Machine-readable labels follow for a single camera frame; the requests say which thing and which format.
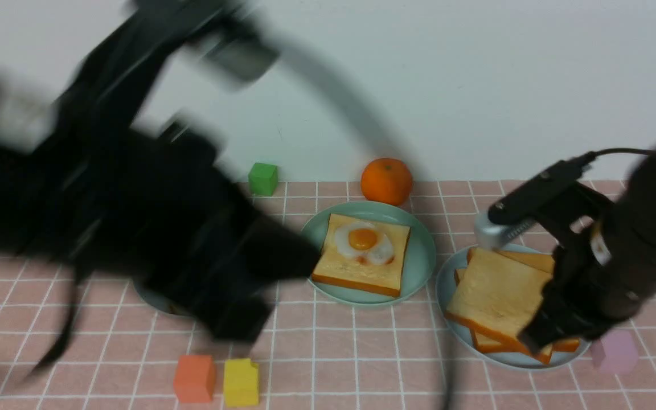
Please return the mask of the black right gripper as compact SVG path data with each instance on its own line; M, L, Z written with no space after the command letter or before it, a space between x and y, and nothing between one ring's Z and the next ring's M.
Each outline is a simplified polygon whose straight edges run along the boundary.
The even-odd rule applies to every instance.
M656 185L631 187L553 252L539 319L518 341L537 355L562 337L599 337L656 295Z

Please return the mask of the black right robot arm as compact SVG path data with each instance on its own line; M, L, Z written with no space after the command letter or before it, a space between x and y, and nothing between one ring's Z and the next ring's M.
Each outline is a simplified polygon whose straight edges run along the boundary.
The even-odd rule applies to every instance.
M626 190L580 233L558 241L552 280L518 333L530 352L565 338L594 341L656 295L656 150Z

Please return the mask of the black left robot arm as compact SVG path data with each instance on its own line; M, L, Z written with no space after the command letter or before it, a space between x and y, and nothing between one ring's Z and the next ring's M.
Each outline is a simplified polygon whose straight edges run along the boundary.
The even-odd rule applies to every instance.
M54 104L0 85L0 252L46 257L75 285L114 270L198 320L253 343L276 282L310 277L320 250L273 220L217 168L219 149L185 120L159 137L133 122L167 60L217 41L215 57L275 60L234 1L135 1Z

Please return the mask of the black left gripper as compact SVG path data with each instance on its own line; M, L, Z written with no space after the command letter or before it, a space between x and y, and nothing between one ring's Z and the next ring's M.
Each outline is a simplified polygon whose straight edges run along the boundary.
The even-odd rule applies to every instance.
M135 278L216 340L255 342L273 311L265 292L308 278L320 250L255 207L216 153L192 133L167 142L129 132L111 207L79 260Z

